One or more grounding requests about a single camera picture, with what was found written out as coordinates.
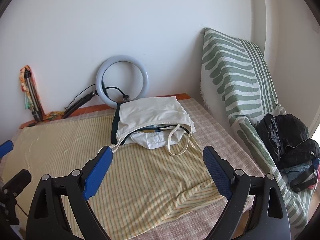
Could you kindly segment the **black bag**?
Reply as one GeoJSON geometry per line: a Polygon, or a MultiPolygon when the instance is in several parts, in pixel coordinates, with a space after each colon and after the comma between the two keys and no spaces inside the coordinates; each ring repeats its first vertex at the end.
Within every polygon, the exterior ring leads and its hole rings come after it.
{"type": "Polygon", "coordinates": [[[268,113],[259,122],[257,133],[280,170],[319,158],[319,144],[309,137],[309,129],[292,114],[268,113]]]}

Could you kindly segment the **white folded clothes pile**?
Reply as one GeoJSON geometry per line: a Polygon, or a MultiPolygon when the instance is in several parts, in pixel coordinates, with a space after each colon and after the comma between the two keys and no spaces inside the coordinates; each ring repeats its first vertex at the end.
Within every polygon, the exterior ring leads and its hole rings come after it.
{"type": "Polygon", "coordinates": [[[173,132],[171,139],[169,139],[170,133],[176,126],[177,124],[163,124],[143,127],[130,134],[126,142],[134,142],[149,150],[168,146],[168,143],[176,145],[180,142],[184,134],[189,133],[188,129],[180,126],[173,132]]]}

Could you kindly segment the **white camisole top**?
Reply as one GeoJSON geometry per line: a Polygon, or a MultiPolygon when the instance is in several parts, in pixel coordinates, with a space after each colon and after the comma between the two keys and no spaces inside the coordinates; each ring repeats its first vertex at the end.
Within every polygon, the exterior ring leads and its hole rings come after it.
{"type": "Polygon", "coordinates": [[[178,102],[175,96],[141,98],[134,101],[122,103],[119,111],[120,122],[117,131],[117,139],[119,142],[111,144],[113,152],[127,143],[130,134],[138,129],[147,126],[177,124],[176,128],[170,133],[169,139],[173,132],[180,126],[189,130],[188,134],[184,134],[180,142],[176,145],[165,146],[172,156],[179,156],[186,152],[192,134],[196,132],[194,122],[190,115],[178,102]]]}

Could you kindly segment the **green white striped blanket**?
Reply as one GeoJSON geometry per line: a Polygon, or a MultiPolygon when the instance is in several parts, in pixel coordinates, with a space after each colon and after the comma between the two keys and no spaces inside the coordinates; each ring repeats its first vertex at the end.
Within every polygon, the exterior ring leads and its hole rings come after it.
{"type": "Polygon", "coordinates": [[[220,31],[204,28],[202,76],[212,85],[236,141],[263,173],[275,176],[289,215],[291,238],[296,239],[309,220],[313,189],[293,192],[277,168],[257,126],[270,113],[284,115],[272,77],[258,45],[220,31]]]}

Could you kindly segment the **dark green folded garment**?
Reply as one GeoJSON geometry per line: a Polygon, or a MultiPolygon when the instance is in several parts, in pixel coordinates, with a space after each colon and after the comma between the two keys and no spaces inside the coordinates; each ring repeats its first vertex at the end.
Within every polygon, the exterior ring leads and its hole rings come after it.
{"type": "Polygon", "coordinates": [[[117,131],[119,127],[119,122],[120,122],[120,116],[119,116],[119,111],[120,111],[120,106],[121,103],[117,103],[116,111],[114,114],[114,119],[112,121],[112,129],[111,129],[111,144],[116,145],[119,140],[117,139],[117,131]]]}

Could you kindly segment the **silver folded tripod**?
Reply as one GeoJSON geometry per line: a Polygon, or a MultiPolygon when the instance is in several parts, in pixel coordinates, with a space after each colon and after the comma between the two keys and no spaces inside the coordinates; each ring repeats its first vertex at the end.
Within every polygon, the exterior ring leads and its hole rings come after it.
{"type": "Polygon", "coordinates": [[[27,88],[29,90],[30,98],[31,98],[31,113],[36,122],[41,122],[43,120],[42,112],[39,108],[38,100],[36,98],[35,90],[32,84],[31,72],[26,69],[24,71],[24,78],[26,81],[27,88]]]}

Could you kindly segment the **yellow striped cloth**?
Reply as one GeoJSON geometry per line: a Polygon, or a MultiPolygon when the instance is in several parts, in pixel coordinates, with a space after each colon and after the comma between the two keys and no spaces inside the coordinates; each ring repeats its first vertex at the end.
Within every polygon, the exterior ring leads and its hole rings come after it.
{"type": "MultiPolygon", "coordinates": [[[[112,116],[101,116],[24,128],[3,160],[1,178],[30,172],[31,183],[18,197],[28,211],[41,177],[82,168],[110,144],[111,126],[112,116]]],[[[201,149],[184,135],[178,144],[154,150],[121,145],[89,204],[112,239],[131,239],[220,199],[201,149]]]]}

